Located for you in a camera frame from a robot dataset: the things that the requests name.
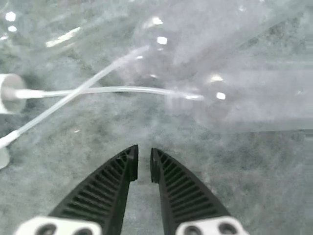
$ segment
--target clear plastic tube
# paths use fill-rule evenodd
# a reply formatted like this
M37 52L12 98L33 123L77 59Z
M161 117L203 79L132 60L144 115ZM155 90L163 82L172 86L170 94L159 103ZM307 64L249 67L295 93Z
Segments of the clear plastic tube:
M70 94L72 90L64 91L53 91L53 92L44 92L43 97L55 97L55 96L64 96ZM112 92L135 92L135 93L148 93L148 94L159 94L159 95L169 95L173 97L181 97L189 100L203 100L202 95L177 92L173 90L153 88L153 87L94 87L89 88L81 92L81 94L96 94L96 93L112 93Z
M91 87L93 84L95 84L97 81L99 81L102 77L106 76L108 73L110 73L111 71L117 69L118 67L128 63L129 61L131 61L134 57L137 57L139 55L141 55L144 51L146 51L149 47L141 47L138 48L134 51L132 51L130 54L117 59L116 61L114 61L112 64L110 64L109 66L107 66L106 68L104 68L103 70L101 70L99 73L97 73L95 76L93 76L92 78L90 78L89 80L87 80L86 82L84 82L82 85L80 85L78 88L76 88L75 90L73 90L70 94L68 94L66 97L64 97L63 99L61 99L59 102L57 102L56 104L54 104L53 106L51 106L49 109L47 109L46 111L44 111L42 114L40 114L39 116L37 116L36 118L34 118L33 120L31 120L30 122L28 122L27 124L25 124L24 126L22 126L21 128L19 128L17 130L18 134L21 135L24 132L28 131L29 129L31 129L32 127L34 127L35 125L37 125L38 123L40 123L41 121L43 121L45 118L47 118L48 116L50 116L52 113L54 113L55 111L57 111L58 109L60 109L61 107L63 107L64 105L66 105L67 103L69 103L71 100L73 100L75 97L77 97L78 95L80 95L84 90L88 89L89 87Z

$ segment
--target transparent plastic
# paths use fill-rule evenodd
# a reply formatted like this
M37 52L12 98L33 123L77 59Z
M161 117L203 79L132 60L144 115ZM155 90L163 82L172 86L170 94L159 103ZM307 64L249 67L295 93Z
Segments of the transparent plastic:
M190 80L198 71L264 30L304 9L306 0L174 0L138 24L134 45L149 45L132 67L120 70L126 81L155 77Z
M217 132L313 129L313 70L228 70L207 75L191 114ZM224 99L217 99L217 94Z

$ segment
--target gray carpet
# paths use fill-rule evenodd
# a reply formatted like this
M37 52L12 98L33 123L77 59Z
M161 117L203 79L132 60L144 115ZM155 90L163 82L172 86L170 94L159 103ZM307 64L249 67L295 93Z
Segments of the gray carpet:
M16 12L18 29L0 41L0 73L19 74L33 89L75 88L122 54L142 9L162 1L103 2L0 1L1 33L10 25L4 20L8 11ZM297 14L241 49L301 54L304 23L303 14ZM79 25L87 29L78 39L45 47ZM160 86L153 79L121 77L113 73L97 85ZM58 100L29 100L22 114L0 115L0 136ZM12 234L21 222L48 214L88 174L132 144L139 145L139 173L130 186L122 234L163 234L158 186L150 183L151 147L193 171L252 235L311 234L309 132L219 134L203 128L190 113L170 111L168 100L157 95L84 95L22 135L8 147L10 165L0 170L0 234Z

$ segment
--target plastic tube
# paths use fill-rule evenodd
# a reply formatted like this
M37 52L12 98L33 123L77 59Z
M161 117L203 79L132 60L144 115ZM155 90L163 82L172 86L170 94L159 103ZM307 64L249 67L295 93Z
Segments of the plastic tube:
M50 116L52 113L72 101L75 97L80 95L84 90L91 87L93 84L95 84L97 81L99 81L102 77L106 76L111 71L117 69L120 66L123 66L124 64L130 62L134 57L140 56L142 53L144 53L146 50L148 50L149 47L140 47L136 50L131 51L128 55L121 57L114 61L112 64L101 70L99 73L97 73L95 76L84 82L82 85L80 85L78 88L73 90L70 94L68 94L66 97L58 101L56 104L52 105L49 109L41 113L36 118L32 119L30 122L22 126L21 128L9 133L5 137L2 137L0 139L0 149L3 147L6 147L9 145L12 141L16 140L21 134L25 133L41 121L43 121L45 118Z
M45 98L45 97L56 97L65 96L73 92L73 90L64 91L38 91L38 90L16 90L15 98L17 99L32 99L32 98ZM132 87L132 86L114 86L114 87L94 87L89 88L81 92L81 94L98 94L98 93L112 93L112 92L135 92L135 93L148 93L148 94L159 94L169 95L173 97L181 97L189 100L203 100L203 96L199 94L191 94L184 92L177 92L173 90L153 88L153 87Z

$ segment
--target transparent bottle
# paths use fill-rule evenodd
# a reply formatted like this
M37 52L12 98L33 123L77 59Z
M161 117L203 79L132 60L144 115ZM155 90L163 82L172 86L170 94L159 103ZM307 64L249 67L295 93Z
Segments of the transparent bottle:
M172 0L141 23L135 47L150 50L120 69L126 81L190 80L218 58L304 9L306 0Z

